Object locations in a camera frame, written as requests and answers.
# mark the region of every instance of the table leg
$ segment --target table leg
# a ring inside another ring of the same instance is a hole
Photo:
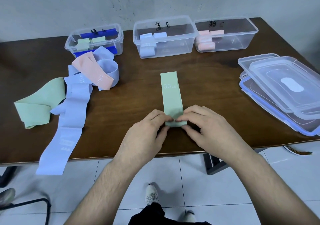
[[[254,149],[256,153],[262,152],[263,150],[266,150],[266,148]],[[226,162],[220,161],[219,158],[212,156],[209,153],[203,154],[203,158],[205,160],[205,166],[208,175],[218,173],[229,167],[229,165],[226,164]]]
[[[18,166],[7,167],[2,176],[0,176],[0,188],[4,188],[11,181]]]

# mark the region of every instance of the wooden table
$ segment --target wooden table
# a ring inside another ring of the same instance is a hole
[[[116,56],[120,80],[110,91],[94,87],[82,136],[70,159],[113,157],[127,130],[153,109],[163,110],[160,73],[177,71],[183,107],[198,104],[221,114],[252,147],[281,146],[317,140],[275,119],[239,87],[238,58],[276,53],[313,68],[264,20],[253,18],[259,32],[245,50],[192,53],[140,59],[132,31],[124,32],[122,55]],[[49,80],[66,77],[73,55],[67,37],[0,44],[0,164],[38,162],[53,138],[58,116],[49,124],[26,130],[13,102],[29,96]],[[181,128],[171,128],[158,155],[201,153]]]

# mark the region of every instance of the clear plastic container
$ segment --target clear plastic container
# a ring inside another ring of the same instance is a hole
[[[198,52],[214,52],[225,50],[246,49],[258,28],[248,18],[225,18],[225,19],[201,19],[194,21],[198,31],[210,31],[211,47],[200,47],[198,37],[195,40],[195,47]]]
[[[320,119],[304,120],[294,113],[283,112],[251,77],[245,77],[240,81],[239,85],[259,106],[295,131],[306,136],[320,134]]]
[[[289,56],[253,57],[240,58],[238,63],[282,111],[304,120],[320,119],[318,73]]]
[[[155,58],[190,53],[198,35],[189,16],[150,19],[134,23],[134,44],[140,58]]]
[[[86,40],[84,40],[85,42],[83,43],[79,43],[79,39]],[[64,47],[66,50],[69,50],[74,57],[78,57],[86,52],[95,51],[100,46],[107,48],[114,55],[122,54],[123,30],[119,24],[114,23],[74,30],[70,33]]]

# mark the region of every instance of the concrete wall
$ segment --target concrete wall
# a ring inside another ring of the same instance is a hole
[[[320,0],[0,0],[0,41],[68,35],[104,23],[179,14],[262,17],[320,68]]]

